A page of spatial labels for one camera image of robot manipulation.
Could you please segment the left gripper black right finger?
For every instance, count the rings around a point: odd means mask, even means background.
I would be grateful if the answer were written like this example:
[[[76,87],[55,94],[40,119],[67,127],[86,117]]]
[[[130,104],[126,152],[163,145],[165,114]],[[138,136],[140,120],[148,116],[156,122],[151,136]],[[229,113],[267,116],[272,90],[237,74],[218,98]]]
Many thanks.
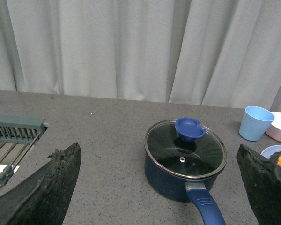
[[[260,225],[281,225],[281,166],[241,144],[237,163],[251,209]]]

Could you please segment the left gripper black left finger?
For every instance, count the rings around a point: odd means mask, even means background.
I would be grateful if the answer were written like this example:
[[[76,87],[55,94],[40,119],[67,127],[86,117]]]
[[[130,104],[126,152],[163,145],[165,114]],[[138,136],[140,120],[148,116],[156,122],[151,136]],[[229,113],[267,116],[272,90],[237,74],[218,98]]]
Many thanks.
[[[61,225],[81,166],[73,143],[55,150],[48,163],[0,197],[0,225]]]

